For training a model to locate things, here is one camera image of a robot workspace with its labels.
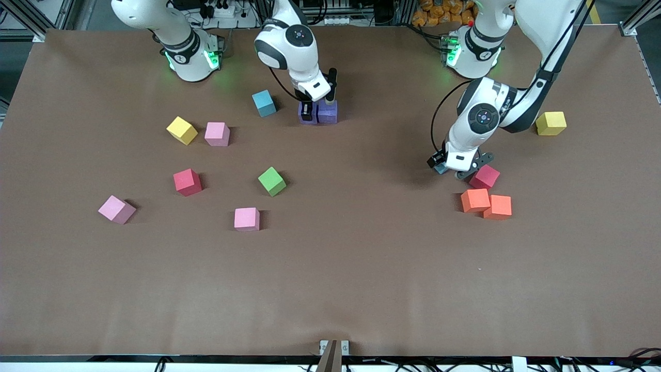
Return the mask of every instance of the green cube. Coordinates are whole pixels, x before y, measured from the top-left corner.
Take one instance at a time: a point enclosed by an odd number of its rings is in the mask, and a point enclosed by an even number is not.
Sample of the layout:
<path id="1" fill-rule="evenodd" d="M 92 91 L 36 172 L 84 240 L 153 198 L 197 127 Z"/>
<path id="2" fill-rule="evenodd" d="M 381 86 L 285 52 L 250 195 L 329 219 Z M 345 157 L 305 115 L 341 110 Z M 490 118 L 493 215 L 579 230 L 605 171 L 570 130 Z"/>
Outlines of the green cube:
<path id="1" fill-rule="evenodd" d="M 262 186 L 268 191 L 268 194 L 272 197 L 276 196 L 282 189 L 287 186 L 285 180 L 282 179 L 282 176 L 278 174 L 273 167 L 268 168 L 261 176 L 259 176 L 259 181 L 262 183 Z"/>

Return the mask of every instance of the red cube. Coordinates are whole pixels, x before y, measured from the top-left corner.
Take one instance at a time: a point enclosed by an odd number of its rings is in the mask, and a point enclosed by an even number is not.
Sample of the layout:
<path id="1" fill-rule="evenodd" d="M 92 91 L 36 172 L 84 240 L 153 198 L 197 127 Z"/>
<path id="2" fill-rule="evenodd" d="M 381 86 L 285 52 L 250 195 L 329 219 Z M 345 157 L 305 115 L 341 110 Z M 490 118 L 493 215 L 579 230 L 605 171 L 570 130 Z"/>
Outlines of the red cube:
<path id="1" fill-rule="evenodd" d="M 496 183 L 499 175 L 499 171 L 496 171 L 488 165 L 484 165 L 477 172 L 475 172 L 473 178 L 470 182 L 468 182 L 468 184 L 476 189 L 489 190 L 494 186 L 494 183 Z"/>
<path id="2" fill-rule="evenodd" d="M 175 173 L 175 189 L 185 197 L 199 193 L 202 191 L 200 176 L 190 168 Z"/>

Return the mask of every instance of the magenta cube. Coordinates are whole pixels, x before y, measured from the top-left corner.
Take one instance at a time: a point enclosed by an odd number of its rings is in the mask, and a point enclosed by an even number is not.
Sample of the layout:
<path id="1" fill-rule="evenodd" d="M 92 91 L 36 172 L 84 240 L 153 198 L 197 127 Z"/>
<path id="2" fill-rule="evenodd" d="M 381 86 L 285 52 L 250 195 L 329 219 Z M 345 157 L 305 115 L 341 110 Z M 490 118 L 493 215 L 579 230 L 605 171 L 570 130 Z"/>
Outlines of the magenta cube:
<path id="1" fill-rule="evenodd" d="M 473 178 L 471 178 L 468 184 L 476 189 L 490 189 L 496 183 L 499 175 L 499 171 L 496 171 L 489 165 L 484 165 L 477 172 L 475 172 Z"/>
<path id="2" fill-rule="evenodd" d="M 337 101 L 333 101 L 331 104 L 320 101 L 317 107 L 319 124 L 337 124 Z"/>
<path id="3" fill-rule="evenodd" d="M 301 116 L 301 109 L 302 108 L 303 108 L 303 103 L 299 102 L 298 103 L 298 120 L 301 122 L 301 124 L 315 125 L 317 123 L 317 103 L 312 102 L 312 120 L 303 120 L 303 117 Z"/>
<path id="4" fill-rule="evenodd" d="M 229 128 L 224 122 L 209 122 L 204 139 L 211 146 L 227 146 L 229 145 Z"/>
<path id="5" fill-rule="evenodd" d="M 111 195 L 103 203 L 101 208 L 99 208 L 98 212 L 103 214 L 107 219 L 123 225 L 136 212 L 136 208 L 122 199 Z"/>
<path id="6" fill-rule="evenodd" d="M 259 231 L 259 210 L 257 208 L 235 210 L 234 228 L 237 231 Z"/>
<path id="7" fill-rule="evenodd" d="M 191 196 L 202 191 L 202 182 L 200 176 L 193 169 L 186 169 L 173 176 L 175 179 L 175 189 L 185 197 Z"/>

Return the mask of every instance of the white bracket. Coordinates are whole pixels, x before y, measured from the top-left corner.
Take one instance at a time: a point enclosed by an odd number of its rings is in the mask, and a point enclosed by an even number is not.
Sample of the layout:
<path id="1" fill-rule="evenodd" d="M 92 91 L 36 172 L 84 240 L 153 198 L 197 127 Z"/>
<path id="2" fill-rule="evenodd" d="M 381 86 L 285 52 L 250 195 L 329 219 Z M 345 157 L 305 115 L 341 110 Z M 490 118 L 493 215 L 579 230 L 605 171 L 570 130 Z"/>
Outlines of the white bracket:
<path id="1" fill-rule="evenodd" d="M 512 372 L 527 372 L 528 359 L 526 357 L 512 357 Z"/>
<path id="2" fill-rule="evenodd" d="M 319 355 L 324 354 L 324 350 L 326 350 L 326 345 L 328 344 L 328 340 L 319 341 Z M 342 340 L 340 345 L 342 346 L 342 356 L 349 355 L 349 340 Z"/>

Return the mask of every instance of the purple cube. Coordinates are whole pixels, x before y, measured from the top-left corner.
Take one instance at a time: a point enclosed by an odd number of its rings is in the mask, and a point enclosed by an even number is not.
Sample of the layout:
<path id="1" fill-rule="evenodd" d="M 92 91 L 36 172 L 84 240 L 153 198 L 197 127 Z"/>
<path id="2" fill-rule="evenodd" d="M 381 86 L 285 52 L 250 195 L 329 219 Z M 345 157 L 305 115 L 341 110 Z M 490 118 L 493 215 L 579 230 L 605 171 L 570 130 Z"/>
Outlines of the purple cube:
<path id="1" fill-rule="evenodd" d="M 209 122 L 204 133 L 204 139 L 211 146 L 227 146 L 229 144 L 229 128 L 224 122 Z"/>
<path id="2" fill-rule="evenodd" d="M 337 124 L 337 101 L 333 101 L 331 104 L 320 101 L 317 107 L 319 124 Z"/>
<path id="3" fill-rule="evenodd" d="M 111 195 L 98 210 L 98 212 L 103 214 L 107 219 L 122 225 L 126 223 L 135 211 L 135 207 L 114 195 Z"/>
<path id="4" fill-rule="evenodd" d="M 303 103 L 299 102 L 298 103 L 298 120 L 300 120 L 301 124 L 315 125 L 317 123 L 317 103 L 312 102 L 312 120 L 310 120 L 310 121 L 303 120 L 303 117 L 301 116 L 301 109 L 302 108 L 303 108 Z"/>

